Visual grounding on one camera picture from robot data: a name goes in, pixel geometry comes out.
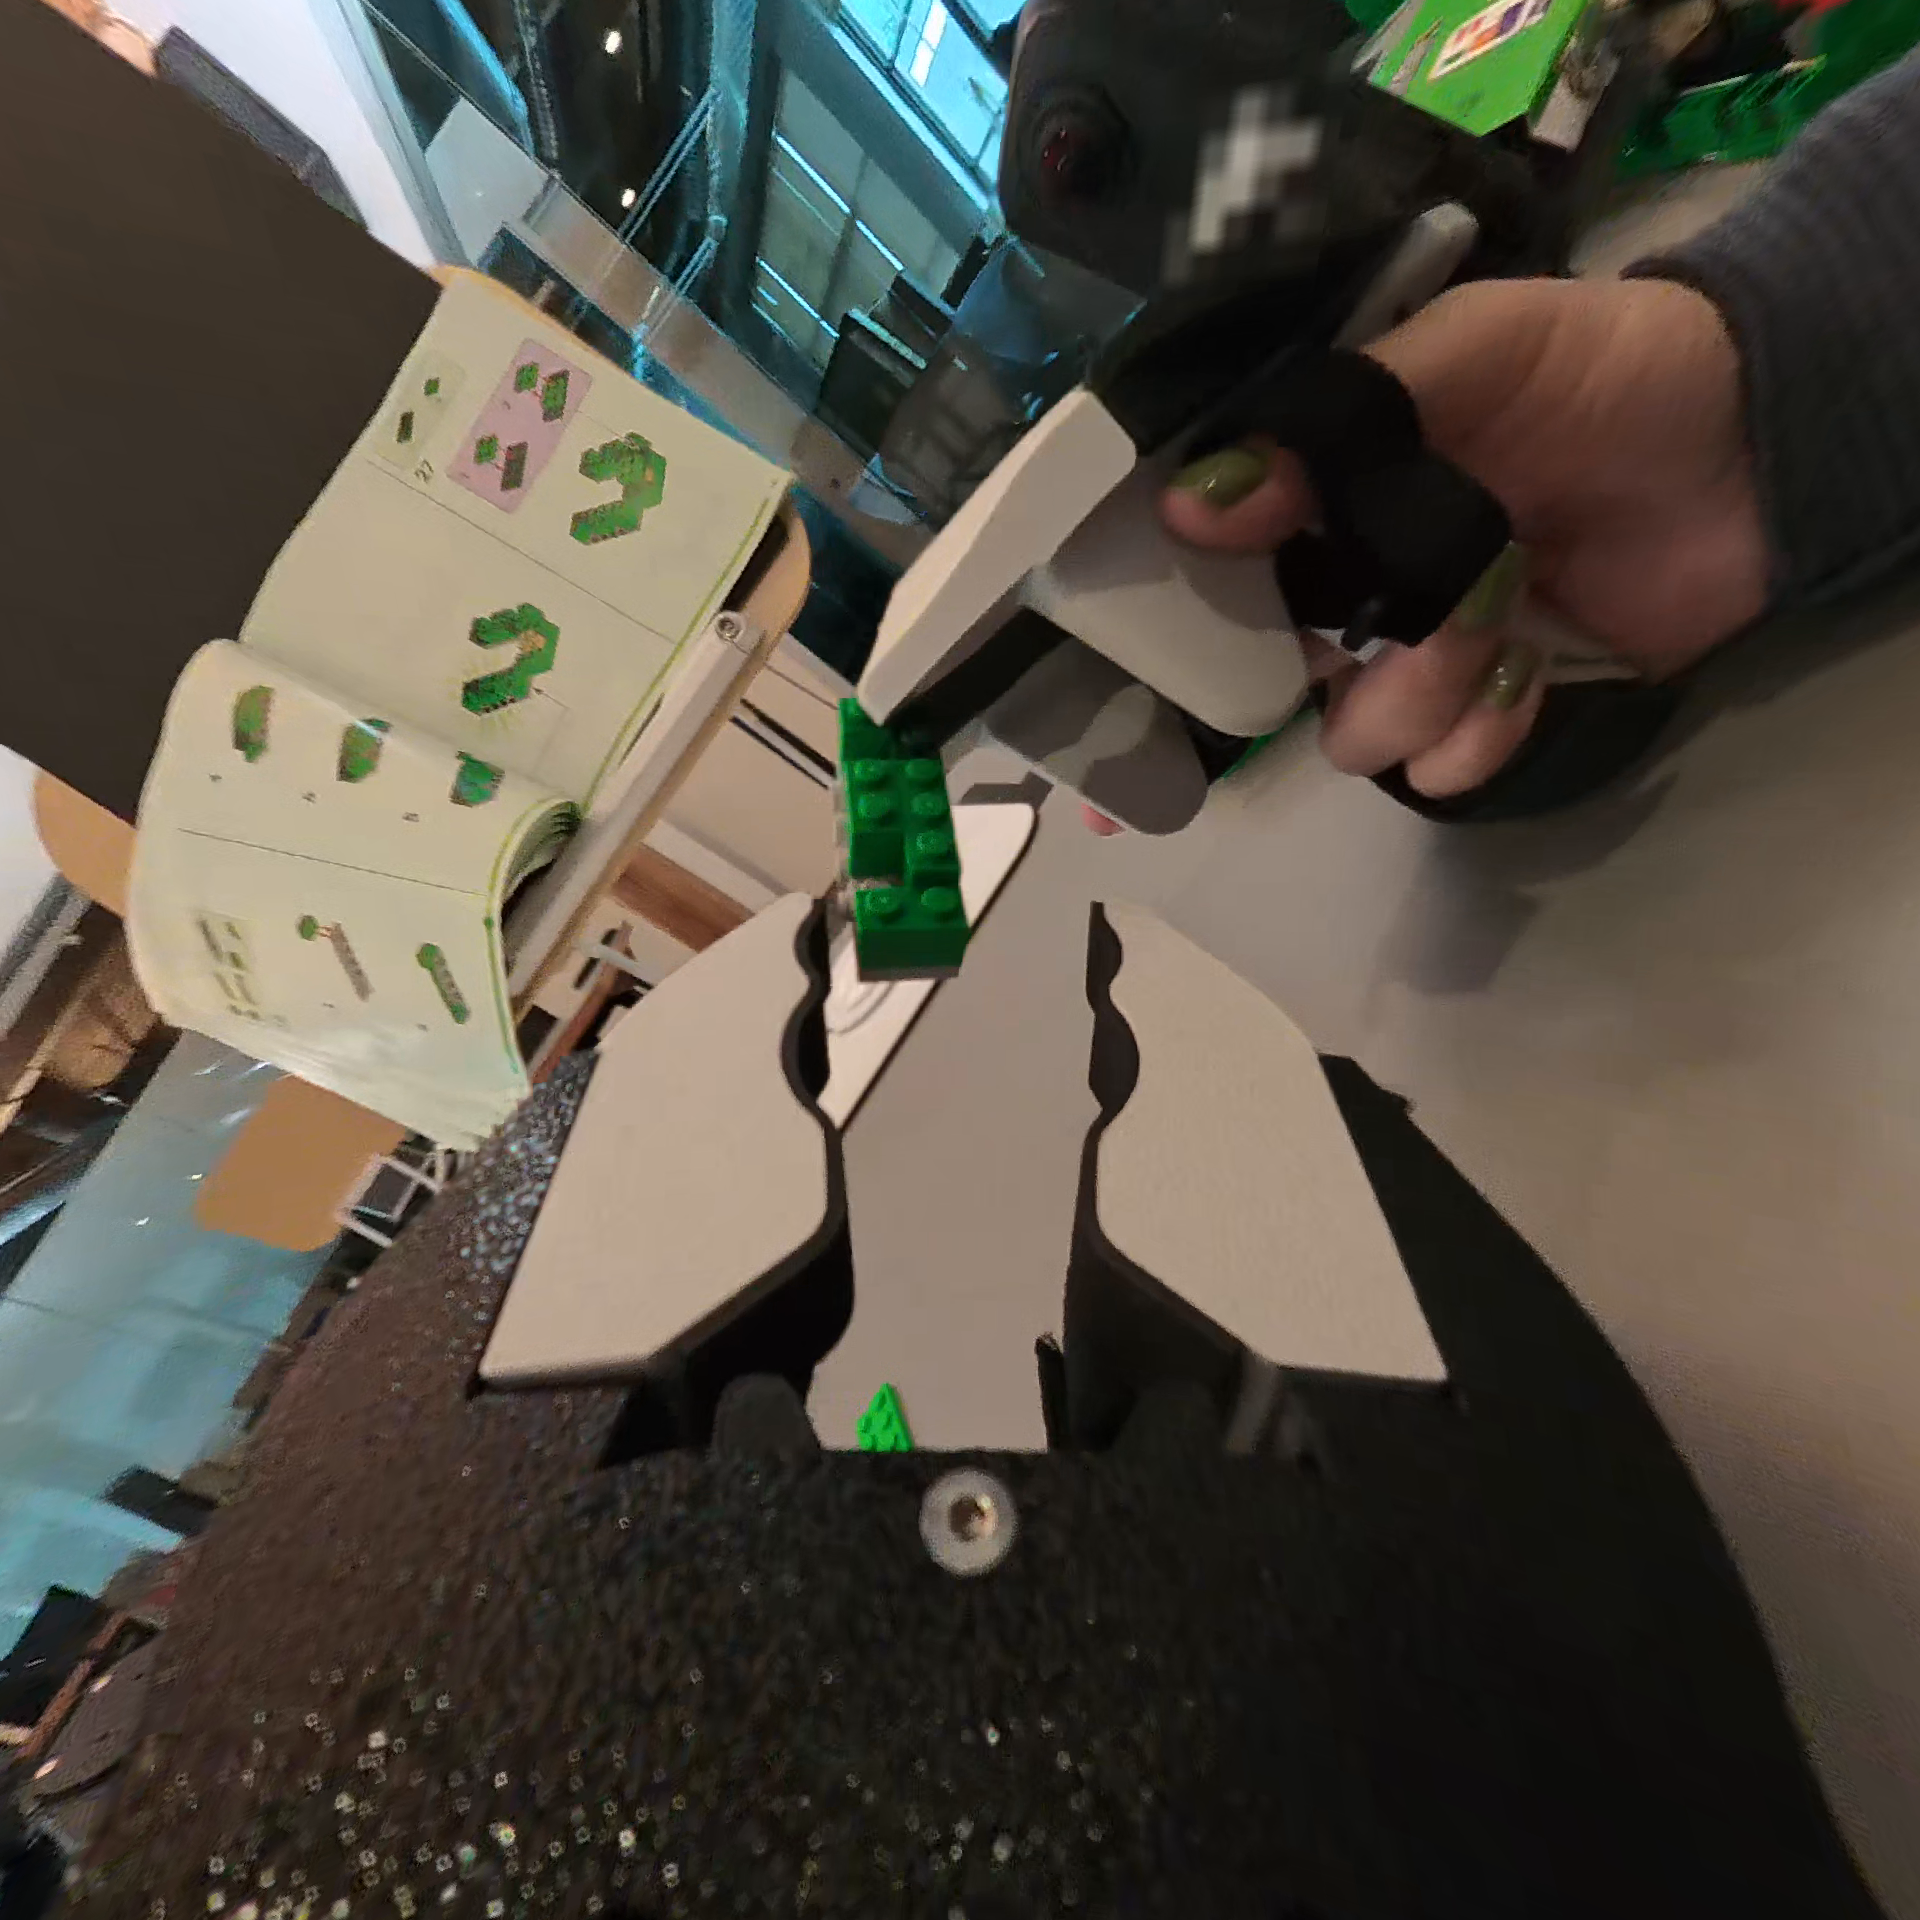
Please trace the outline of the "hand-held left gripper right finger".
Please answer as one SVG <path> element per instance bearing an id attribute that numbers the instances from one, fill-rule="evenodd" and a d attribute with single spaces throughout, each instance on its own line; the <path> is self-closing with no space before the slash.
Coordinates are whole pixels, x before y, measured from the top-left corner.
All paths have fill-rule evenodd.
<path id="1" fill-rule="evenodd" d="M 1109 1448 L 1154 1389 L 1196 1389 L 1224 1445 L 1258 1448 L 1282 1385 L 1442 1389 L 1306 1023 L 1131 903 L 1086 916 L 1086 1003 L 1058 1437 Z"/>

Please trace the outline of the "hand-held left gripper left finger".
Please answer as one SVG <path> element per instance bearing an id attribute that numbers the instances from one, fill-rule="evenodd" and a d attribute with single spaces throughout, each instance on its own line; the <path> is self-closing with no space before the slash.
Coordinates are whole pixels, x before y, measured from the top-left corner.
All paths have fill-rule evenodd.
<path id="1" fill-rule="evenodd" d="M 614 1448 L 704 1448 L 720 1398 L 809 1402 L 844 1330 L 827 906 L 783 896 L 596 1047 L 477 1389 L 621 1389 Z"/>

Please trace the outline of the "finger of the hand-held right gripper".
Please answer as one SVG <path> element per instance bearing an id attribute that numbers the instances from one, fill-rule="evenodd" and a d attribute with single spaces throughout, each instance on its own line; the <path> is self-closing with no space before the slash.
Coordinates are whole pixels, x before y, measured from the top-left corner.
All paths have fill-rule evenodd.
<path id="1" fill-rule="evenodd" d="M 856 679 L 858 713 L 926 738 L 980 721 L 1009 749 L 1079 749 L 1109 678 L 1086 666 L 1103 656 L 1086 633 L 1122 630 L 1103 497 L 1131 473 L 1122 422 L 1089 392 L 1065 392 L 894 581 Z"/>
<path id="2" fill-rule="evenodd" d="M 1183 713 L 1103 656 L 1041 656 L 980 737 L 1131 833 L 1178 833 L 1205 807 Z"/>

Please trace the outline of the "green zigzag brick assembly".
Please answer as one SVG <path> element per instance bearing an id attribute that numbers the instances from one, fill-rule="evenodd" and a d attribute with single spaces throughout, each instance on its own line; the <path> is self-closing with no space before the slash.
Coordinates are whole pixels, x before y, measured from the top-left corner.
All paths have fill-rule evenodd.
<path id="1" fill-rule="evenodd" d="M 858 979 L 946 979 L 973 944 L 941 738 L 834 705 L 843 921 Z"/>

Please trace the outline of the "grey desk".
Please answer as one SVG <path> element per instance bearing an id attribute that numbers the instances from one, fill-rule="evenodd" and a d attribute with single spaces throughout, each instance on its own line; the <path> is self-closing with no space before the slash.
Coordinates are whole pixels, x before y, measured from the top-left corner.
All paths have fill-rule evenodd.
<path id="1" fill-rule="evenodd" d="M 980 944 L 868 1094 L 858 1301 L 816 1380 L 1034 1437 L 1086 1094 L 1086 906 L 1136 903 L 1405 1094 L 1686 1448 L 1912 1459 L 1912 592 L 1723 656 L 1632 783 L 1427 828 L 1282 737 L 1178 839 L 1047 793 Z"/>

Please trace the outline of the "person's right hand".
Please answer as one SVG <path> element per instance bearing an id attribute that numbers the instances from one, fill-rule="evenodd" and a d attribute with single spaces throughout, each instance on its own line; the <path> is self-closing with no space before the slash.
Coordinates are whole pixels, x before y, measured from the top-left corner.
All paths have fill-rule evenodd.
<path id="1" fill-rule="evenodd" d="M 1457 285 L 1373 354 L 1415 395 L 1524 541 L 1526 608 L 1647 679 L 1696 666 L 1769 608 L 1769 534 L 1723 309 L 1666 275 Z M 1424 800 L 1495 783 L 1541 713 L 1541 646 L 1519 608 L 1415 646 L 1318 646 L 1321 756 Z"/>

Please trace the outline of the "white booklet stand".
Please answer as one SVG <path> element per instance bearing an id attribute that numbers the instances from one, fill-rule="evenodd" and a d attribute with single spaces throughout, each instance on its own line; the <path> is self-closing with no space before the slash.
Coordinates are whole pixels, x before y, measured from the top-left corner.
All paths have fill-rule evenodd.
<path id="1" fill-rule="evenodd" d="M 573 944 L 581 944 L 586 916 L 603 916 L 603 903 L 621 903 L 649 924 L 682 924 L 682 916 L 696 916 L 696 903 L 709 896 L 709 877 L 677 859 L 696 839 L 682 833 L 660 851 L 658 833 L 660 833 L 671 793 L 709 756 L 720 721 L 747 702 L 747 679 L 775 678 L 775 646 L 786 646 L 796 615 L 816 608 L 809 529 L 796 508 L 783 508 L 783 534 L 762 541 L 762 554 L 747 562 L 747 592 L 735 592 L 735 599 L 740 599 L 740 619 L 755 619 L 762 633 L 735 640 L 740 656 L 735 666 L 725 659 L 713 666 L 720 678 L 713 713 L 696 721 L 688 749 L 660 775 L 660 793 L 641 800 L 635 828 L 614 828 L 606 851 L 586 851 L 586 903 L 567 906 L 561 933 L 549 933 L 539 962 L 539 991 L 549 975 L 581 962 Z M 97 800 L 75 793 L 53 775 L 30 775 L 30 828 L 58 877 L 84 906 L 124 916 L 138 833 L 118 812 L 108 812 Z M 935 1001 L 935 979 L 858 989 L 856 944 L 844 943 L 834 944 L 827 1094 L 822 1094 L 822 1111 L 834 1125 L 844 1125 L 868 1107 L 868 1094 L 894 1064 L 926 1001 Z M 404 1137 L 395 1119 L 378 1119 L 321 1086 L 276 1079 L 263 1107 L 230 1135 L 193 1214 L 204 1234 L 230 1234 L 268 1254 L 321 1254 L 348 1224 L 348 1202 L 368 1165 L 385 1165 L 395 1137 Z"/>

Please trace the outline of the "green brick set box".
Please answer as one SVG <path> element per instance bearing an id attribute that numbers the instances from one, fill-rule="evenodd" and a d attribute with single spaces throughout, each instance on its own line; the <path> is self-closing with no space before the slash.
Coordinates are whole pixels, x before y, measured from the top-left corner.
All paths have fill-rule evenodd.
<path id="1" fill-rule="evenodd" d="M 1579 21 L 1586 0 L 1405 0 L 1364 34 L 1357 73 L 1375 92 L 1488 136 L 1537 121 Z"/>

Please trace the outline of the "instruction booklet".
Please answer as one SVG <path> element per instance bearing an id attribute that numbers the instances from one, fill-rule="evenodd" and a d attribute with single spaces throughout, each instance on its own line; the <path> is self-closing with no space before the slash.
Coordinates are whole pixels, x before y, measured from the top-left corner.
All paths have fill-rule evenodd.
<path id="1" fill-rule="evenodd" d="M 506 285 L 435 285 L 166 702 L 124 889 L 151 1015 L 485 1143 L 529 1094 L 519 989 L 720 705 L 786 488 Z"/>

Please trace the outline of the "green plastic bin stack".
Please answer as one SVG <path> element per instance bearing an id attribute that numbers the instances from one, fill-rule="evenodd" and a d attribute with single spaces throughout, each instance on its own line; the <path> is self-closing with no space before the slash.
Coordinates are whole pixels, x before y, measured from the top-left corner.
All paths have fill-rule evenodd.
<path id="1" fill-rule="evenodd" d="M 1621 136 L 1612 179 L 1773 158 L 1818 105 L 1897 63 L 1912 0 L 1715 8 Z"/>

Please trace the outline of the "black panel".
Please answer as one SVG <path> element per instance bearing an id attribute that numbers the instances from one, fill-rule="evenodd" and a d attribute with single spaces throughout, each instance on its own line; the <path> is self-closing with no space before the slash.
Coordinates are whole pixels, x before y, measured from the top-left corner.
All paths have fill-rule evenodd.
<path id="1" fill-rule="evenodd" d="M 0 8 L 0 737 L 134 822 L 440 285 L 53 8 Z"/>

